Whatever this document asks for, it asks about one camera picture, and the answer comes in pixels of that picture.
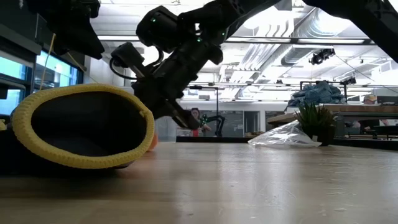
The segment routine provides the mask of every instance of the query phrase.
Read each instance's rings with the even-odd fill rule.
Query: clear plastic bag
[[[257,136],[248,143],[256,147],[318,147],[321,144],[312,141],[301,130],[300,123],[297,120]]]

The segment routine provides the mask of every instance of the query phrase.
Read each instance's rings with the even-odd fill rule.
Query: black robotic arm
[[[47,20],[50,29],[60,38],[61,41],[55,44],[56,49],[61,49],[57,53],[74,49],[100,57],[104,49],[89,23],[90,17],[98,15],[98,0],[25,1],[32,12],[38,12]],[[171,116],[179,126],[197,129],[199,123],[190,111],[181,108],[176,99],[182,98],[183,90],[198,78],[197,73],[208,60],[215,64],[222,62],[220,44],[247,19],[279,1],[215,0],[179,16],[159,6],[144,16],[136,34],[146,46],[156,46],[161,51],[172,53],[170,57],[145,67],[138,51],[131,43],[126,43],[112,53],[113,62],[129,67],[137,74],[138,79],[132,84],[134,94],[153,112],[155,119]],[[395,48],[398,13],[388,0],[303,1],[333,16],[351,20],[398,62],[398,49]],[[196,23],[199,23],[200,30],[195,30]],[[84,32],[71,35],[63,30],[63,26]]]
[[[223,127],[224,127],[225,117],[221,115],[207,117],[207,115],[204,114],[200,119],[200,127],[203,127],[205,124],[208,124],[213,121],[216,121],[215,135],[217,137],[223,137]]]

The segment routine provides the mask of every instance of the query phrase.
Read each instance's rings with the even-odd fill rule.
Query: pipe
[[[256,36],[273,37],[276,31],[277,31],[276,25],[266,25],[266,27],[260,26]],[[250,65],[250,63],[252,63],[252,61],[259,55],[259,52],[263,50],[264,46],[265,46],[264,44],[254,44],[254,49],[255,49],[254,52],[249,55],[247,62],[241,66],[245,69],[249,69],[248,65]]]
[[[287,24],[287,29],[286,32],[282,34],[282,37],[288,37],[292,34],[292,32],[294,31],[294,20],[291,18],[288,21],[286,21]],[[263,62],[266,61],[267,58],[269,58],[279,47],[280,45],[271,45],[270,46],[270,50],[268,51],[268,54],[264,54],[260,60],[259,63],[257,65],[255,65],[254,69],[258,70],[260,69],[261,65]]]
[[[283,34],[287,31],[286,29],[286,22],[279,24],[277,27],[278,29],[276,30],[275,34],[273,35],[273,37],[282,37]],[[255,62],[253,62],[249,68],[253,69],[256,66],[258,66],[260,63],[262,63],[263,61],[265,61],[264,56],[266,55],[270,55],[272,52],[270,52],[270,50],[272,50],[274,47],[274,45],[272,44],[267,44],[264,46],[264,50],[259,54],[258,58],[256,59]]]
[[[303,21],[302,25],[293,32],[292,36],[301,38],[334,37],[345,30],[350,24],[350,21],[333,17],[321,9],[315,9],[312,14]],[[262,73],[266,73],[265,71],[270,68],[277,59],[281,61],[282,65],[295,65],[313,50],[314,49],[311,48],[294,49],[292,45],[281,45],[259,69]]]

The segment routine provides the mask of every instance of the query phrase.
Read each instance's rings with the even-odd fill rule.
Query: succulent plant
[[[314,103],[304,102],[304,106],[298,106],[300,113],[296,112],[297,119],[305,127],[329,127],[334,125],[336,114],[333,114],[325,106],[315,106]]]

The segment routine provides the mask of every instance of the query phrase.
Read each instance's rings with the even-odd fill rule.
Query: wooden table
[[[371,117],[377,118],[385,118],[385,117],[395,117],[398,116],[398,106],[381,106],[381,105],[325,105],[330,111],[336,113],[353,113],[353,114],[361,114],[364,116],[369,113]],[[295,113],[288,113],[279,116],[275,116],[267,119],[267,123],[278,125],[278,124],[287,124],[296,120]]]
[[[0,178],[0,223],[397,223],[398,153],[161,144],[103,178]]]
[[[361,121],[368,119],[397,119],[398,106],[381,105],[325,105],[333,113],[337,113],[336,137],[345,136],[345,122]],[[295,113],[283,114],[268,118],[267,123],[278,127],[296,120]]]

